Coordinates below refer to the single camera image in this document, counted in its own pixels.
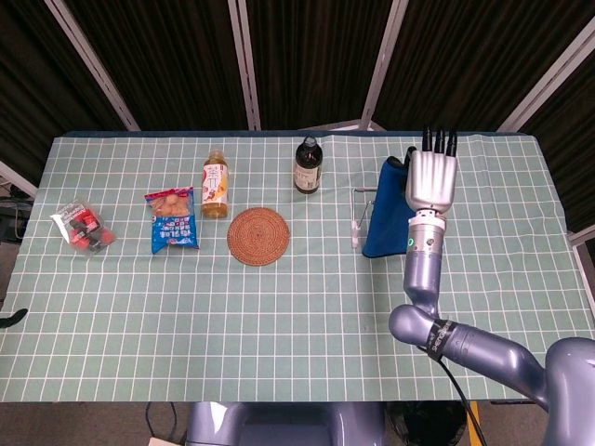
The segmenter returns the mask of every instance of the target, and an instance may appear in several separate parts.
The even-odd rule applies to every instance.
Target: dark glass bottle
[[[297,146],[296,165],[294,166],[294,184],[302,193],[314,193],[320,186],[323,172],[323,150],[314,137],[305,137]]]

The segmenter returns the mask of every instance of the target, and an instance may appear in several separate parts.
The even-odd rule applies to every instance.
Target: robot finger
[[[405,155],[405,161],[403,162],[403,167],[405,169],[409,169],[409,163],[411,163],[411,153],[417,150],[417,147],[411,146],[407,149],[407,154]]]
[[[436,141],[434,142],[434,153],[444,153],[444,143],[446,142],[446,135],[442,128],[436,132]]]
[[[456,131],[448,133],[448,144],[446,145],[446,156],[456,156]]]
[[[421,135],[421,151],[431,151],[431,130],[427,125]]]

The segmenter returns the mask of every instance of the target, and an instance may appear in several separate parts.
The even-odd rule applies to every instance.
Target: plastic bottle
[[[314,193],[320,186],[320,175],[323,172],[323,150],[316,138],[305,137],[297,146],[296,164],[294,166],[294,184],[302,193]]]
[[[227,216],[228,167],[222,151],[211,151],[203,166],[203,216]]]

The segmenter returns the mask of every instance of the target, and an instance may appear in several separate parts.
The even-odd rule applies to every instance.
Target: floor
[[[0,244],[0,303],[4,302],[18,251],[16,245]],[[185,430],[189,406],[176,404],[175,442]],[[152,405],[150,417],[155,436],[167,439],[173,426],[169,404]],[[547,416],[533,404],[481,402],[480,423],[490,446],[532,446],[541,444]],[[151,436],[144,403],[1,403],[0,432],[0,446],[146,446]],[[401,445],[389,429],[387,437],[389,445]],[[467,433],[459,445],[469,445]]]

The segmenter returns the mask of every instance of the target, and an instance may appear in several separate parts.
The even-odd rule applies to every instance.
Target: juice bottle
[[[228,167],[222,151],[211,151],[203,166],[203,215],[227,216]]]

